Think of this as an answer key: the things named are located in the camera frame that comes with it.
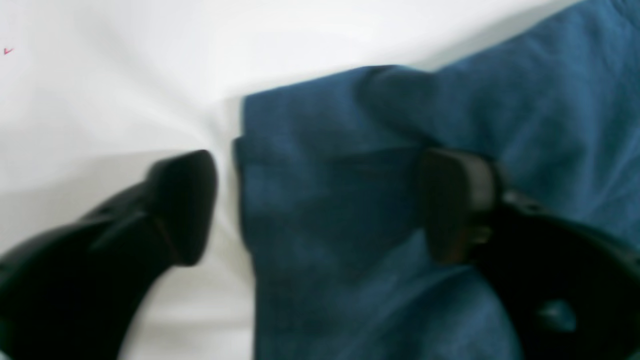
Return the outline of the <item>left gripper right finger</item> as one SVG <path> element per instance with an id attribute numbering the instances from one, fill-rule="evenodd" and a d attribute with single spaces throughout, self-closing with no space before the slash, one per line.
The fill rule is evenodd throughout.
<path id="1" fill-rule="evenodd" d="M 472 265 L 527 360 L 637 360 L 639 251 L 516 191 L 490 159 L 428 149 L 419 203 L 432 259 Z"/>

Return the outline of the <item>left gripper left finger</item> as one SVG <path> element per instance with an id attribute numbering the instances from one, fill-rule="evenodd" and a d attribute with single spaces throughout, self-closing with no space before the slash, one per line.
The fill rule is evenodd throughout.
<path id="1" fill-rule="evenodd" d="M 148 291 L 208 244 L 218 177 L 207 150 L 157 161 L 82 218 L 1 255 L 3 360 L 116 360 Z"/>

